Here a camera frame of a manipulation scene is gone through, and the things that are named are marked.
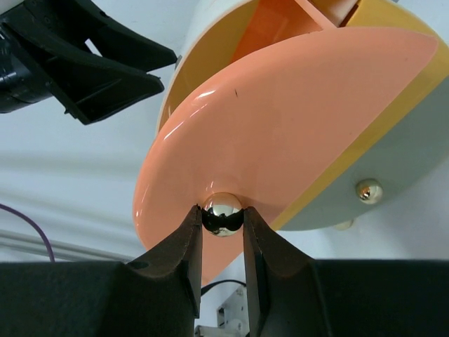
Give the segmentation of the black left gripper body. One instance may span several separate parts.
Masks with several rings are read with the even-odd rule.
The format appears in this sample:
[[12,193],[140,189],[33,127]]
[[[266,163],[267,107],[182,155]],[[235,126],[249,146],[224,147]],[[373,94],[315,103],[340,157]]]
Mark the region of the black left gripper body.
[[35,13],[1,16],[1,113],[16,110],[54,96],[48,61],[53,54],[31,41],[48,33],[45,17]]

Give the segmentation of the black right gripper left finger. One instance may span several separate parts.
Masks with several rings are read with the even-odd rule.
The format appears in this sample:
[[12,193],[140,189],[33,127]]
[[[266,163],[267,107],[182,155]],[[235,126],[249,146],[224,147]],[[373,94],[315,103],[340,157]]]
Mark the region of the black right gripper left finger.
[[4,263],[2,336],[192,336],[199,317],[201,209],[129,263]]

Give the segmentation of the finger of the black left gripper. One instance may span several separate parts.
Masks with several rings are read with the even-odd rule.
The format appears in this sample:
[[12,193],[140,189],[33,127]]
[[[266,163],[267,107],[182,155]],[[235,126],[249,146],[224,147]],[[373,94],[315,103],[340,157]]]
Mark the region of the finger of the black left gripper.
[[53,54],[47,70],[54,97],[84,125],[109,118],[163,91],[160,78],[81,49],[50,32],[31,41]]
[[145,72],[172,65],[177,57],[109,17],[92,1],[24,1],[25,8],[50,32],[88,52],[91,41],[104,58]]

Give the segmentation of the cylindrical beige drawer container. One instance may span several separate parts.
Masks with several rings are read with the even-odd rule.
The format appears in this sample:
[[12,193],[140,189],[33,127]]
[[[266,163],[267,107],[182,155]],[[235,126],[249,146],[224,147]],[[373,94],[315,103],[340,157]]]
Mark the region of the cylindrical beige drawer container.
[[392,1],[242,1],[186,50],[137,180],[151,249],[198,204],[353,220],[448,157],[448,44]]

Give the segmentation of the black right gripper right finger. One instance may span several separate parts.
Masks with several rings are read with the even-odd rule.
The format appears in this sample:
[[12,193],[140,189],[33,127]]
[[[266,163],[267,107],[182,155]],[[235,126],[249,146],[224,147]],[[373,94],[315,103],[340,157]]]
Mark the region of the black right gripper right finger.
[[445,260],[316,260],[243,212],[251,336],[447,336]]

